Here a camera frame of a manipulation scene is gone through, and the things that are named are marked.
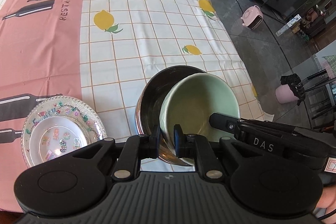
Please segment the person's right hand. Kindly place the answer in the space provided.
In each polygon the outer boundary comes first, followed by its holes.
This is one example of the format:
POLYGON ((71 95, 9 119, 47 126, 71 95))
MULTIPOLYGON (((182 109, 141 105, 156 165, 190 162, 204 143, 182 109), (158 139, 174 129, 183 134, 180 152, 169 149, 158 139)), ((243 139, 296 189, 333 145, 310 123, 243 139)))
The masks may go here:
POLYGON ((332 212, 336 207, 336 186, 323 188, 322 196, 317 203, 317 208, 325 209, 326 213, 332 212))

